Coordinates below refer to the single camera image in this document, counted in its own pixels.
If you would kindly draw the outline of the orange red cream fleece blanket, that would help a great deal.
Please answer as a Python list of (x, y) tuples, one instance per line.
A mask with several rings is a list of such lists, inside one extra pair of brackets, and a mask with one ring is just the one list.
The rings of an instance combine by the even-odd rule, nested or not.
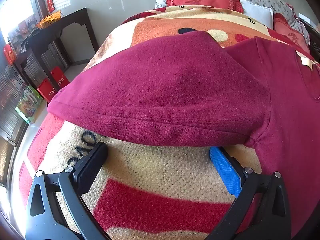
[[(179, 5), (128, 18), (110, 33), (81, 73), (139, 43), (191, 31), (207, 32), (222, 48), (254, 37), (281, 42), (293, 47), (304, 65), (319, 66), (286, 36), (239, 12)], [(210, 160), (211, 147), (223, 147), (255, 173), (279, 172), (265, 172), (255, 150), (245, 145), (137, 144), (100, 135), (48, 112), (20, 171), (19, 189), (26, 207), (37, 171), (60, 173), (88, 155), (98, 142), (107, 145), (107, 159), (81, 198), (108, 239), (207, 239), (235, 200)], [(250, 226), (260, 197), (255, 195), (239, 232)], [(290, 239), (319, 239), (319, 202), (297, 234), (291, 228)]]

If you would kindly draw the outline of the dark carved wooden headboard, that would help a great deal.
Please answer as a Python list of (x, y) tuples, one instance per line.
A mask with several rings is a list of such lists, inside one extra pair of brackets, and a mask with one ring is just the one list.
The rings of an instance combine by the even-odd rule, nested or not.
[(304, 24), (306, 30), (309, 33), (310, 37), (310, 54), (313, 56), (313, 58), (319, 63), (319, 57), (320, 57), (320, 35), (319, 32), (314, 29), (308, 22), (305, 22), (303, 19), (301, 19), (302, 23)]

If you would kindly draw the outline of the white pillow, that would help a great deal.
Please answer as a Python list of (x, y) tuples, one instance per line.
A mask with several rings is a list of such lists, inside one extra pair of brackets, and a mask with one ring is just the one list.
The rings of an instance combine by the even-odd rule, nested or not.
[(273, 29), (273, 10), (271, 8), (262, 7), (247, 0), (239, 1), (244, 9), (244, 15), (257, 20), (269, 29)]

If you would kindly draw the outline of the green printed gift box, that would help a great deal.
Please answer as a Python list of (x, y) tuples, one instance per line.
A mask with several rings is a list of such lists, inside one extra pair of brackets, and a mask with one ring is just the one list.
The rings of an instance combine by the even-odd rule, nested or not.
[(38, 91), (33, 86), (28, 85), (23, 90), (22, 98), (15, 107), (15, 111), (27, 124), (33, 124), (36, 112), (42, 101), (43, 97)]

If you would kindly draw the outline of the red heart cushion right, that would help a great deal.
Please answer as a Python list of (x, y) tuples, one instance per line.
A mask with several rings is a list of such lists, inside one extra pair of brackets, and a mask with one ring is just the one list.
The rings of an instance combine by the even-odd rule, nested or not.
[(286, 36), (295, 45), (302, 48), (306, 53), (310, 53), (309, 46), (306, 44), (304, 36), (291, 28), (285, 19), (285, 17), (280, 13), (275, 13), (273, 16), (273, 29), (280, 35)]

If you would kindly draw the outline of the maroon knit shirt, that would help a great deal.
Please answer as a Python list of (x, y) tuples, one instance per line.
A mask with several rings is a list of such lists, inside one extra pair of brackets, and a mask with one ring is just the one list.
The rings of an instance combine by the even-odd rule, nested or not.
[(81, 73), (48, 112), (137, 144), (253, 148), (265, 172), (284, 177), (293, 235), (319, 202), (319, 66), (281, 42), (153, 38)]

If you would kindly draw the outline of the orange plastic basket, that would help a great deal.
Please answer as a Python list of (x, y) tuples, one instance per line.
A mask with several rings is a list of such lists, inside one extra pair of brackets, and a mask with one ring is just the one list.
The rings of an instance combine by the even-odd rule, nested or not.
[(36, 25), (39, 29), (44, 29), (50, 26), (51, 24), (59, 21), (61, 18), (63, 18), (63, 13), (59, 10), (51, 15), (46, 16), (40, 22)]

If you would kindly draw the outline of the red gift bag rear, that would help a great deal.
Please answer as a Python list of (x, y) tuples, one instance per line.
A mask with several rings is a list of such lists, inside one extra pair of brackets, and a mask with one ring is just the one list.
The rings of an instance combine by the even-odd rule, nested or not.
[(64, 75), (63, 71), (59, 67), (55, 67), (51, 71), (51, 75), (59, 85), (59, 88), (66, 87), (70, 83), (70, 81), (67, 79), (67, 77)]

